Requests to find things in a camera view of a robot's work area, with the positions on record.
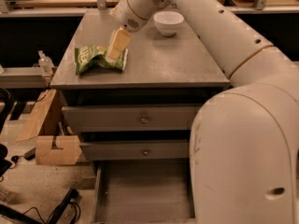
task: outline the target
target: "drawer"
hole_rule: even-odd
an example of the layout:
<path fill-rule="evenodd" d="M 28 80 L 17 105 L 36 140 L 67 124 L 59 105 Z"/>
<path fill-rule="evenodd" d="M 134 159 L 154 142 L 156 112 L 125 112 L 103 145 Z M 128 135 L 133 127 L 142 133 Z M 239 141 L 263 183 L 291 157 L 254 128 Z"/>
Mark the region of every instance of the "drawer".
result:
<path fill-rule="evenodd" d="M 187 140 L 81 143 L 88 161 L 188 158 Z"/>
<path fill-rule="evenodd" d="M 186 130 L 198 111 L 195 105 L 64 106 L 76 133 Z"/>
<path fill-rule="evenodd" d="M 100 163 L 92 223 L 194 224 L 188 159 Z"/>

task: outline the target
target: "cardboard box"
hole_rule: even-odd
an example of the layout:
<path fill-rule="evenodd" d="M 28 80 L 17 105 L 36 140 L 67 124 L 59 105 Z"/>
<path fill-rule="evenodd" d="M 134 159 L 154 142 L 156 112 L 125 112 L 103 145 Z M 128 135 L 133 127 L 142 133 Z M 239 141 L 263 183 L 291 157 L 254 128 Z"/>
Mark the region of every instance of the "cardboard box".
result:
<path fill-rule="evenodd" d="M 36 164 L 74 165 L 82 154 L 76 135 L 56 136 L 63 119 L 59 92 L 41 92 L 16 141 L 37 137 Z"/>
<path fill-rule="evenodd" d="M 38 136 L 36 143 L 36 164 L 76 164 L 82 151 L 76 135 Z"/>

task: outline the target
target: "drawer knob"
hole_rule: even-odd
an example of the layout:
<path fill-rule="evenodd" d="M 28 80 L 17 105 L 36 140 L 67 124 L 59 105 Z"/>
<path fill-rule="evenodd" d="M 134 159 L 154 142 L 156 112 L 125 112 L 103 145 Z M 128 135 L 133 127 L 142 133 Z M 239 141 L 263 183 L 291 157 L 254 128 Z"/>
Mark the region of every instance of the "drawer knob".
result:
<path fill-rule="evenodd" d="M 143 149 L 143 155 L 148 156 L 150 154 L 149 150 L 147 148 Z"/>
<path fill-rule="evenodd" d="M 149 119 L 146 116 L 142 116 L 140 119 L 141 123 L 147 124 L 149 122 Z"/>

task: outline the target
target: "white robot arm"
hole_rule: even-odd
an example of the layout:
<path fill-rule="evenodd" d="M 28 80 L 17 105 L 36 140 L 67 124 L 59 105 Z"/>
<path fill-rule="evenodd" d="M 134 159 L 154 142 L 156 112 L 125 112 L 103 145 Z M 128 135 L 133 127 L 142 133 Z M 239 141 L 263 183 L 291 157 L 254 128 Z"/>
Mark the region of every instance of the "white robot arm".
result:
<path fill-rule="evenodd" d="M 130 32 L 171 1 L 234 89 L 197 114 L 190 162 L 198 224 L 295 224 L 298 67 L 216 0 L 121 0 Z"/>

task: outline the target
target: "closed drawer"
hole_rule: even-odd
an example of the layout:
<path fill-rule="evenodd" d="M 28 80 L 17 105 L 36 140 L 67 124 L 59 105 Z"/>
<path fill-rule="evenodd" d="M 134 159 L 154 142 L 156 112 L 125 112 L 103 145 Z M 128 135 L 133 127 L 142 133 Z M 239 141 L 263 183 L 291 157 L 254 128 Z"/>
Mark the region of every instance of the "closed drawer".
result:
<path fill-rule="evenodd" d="M 94 142 L 81 143 L 80 147 L 88 161 L 189 157 L 187 140 Z"/>
<path fill-rule="evenodd" d="M 76 133 L 186 130 L 192 127 L 195 105 L 64 106 Z"/>

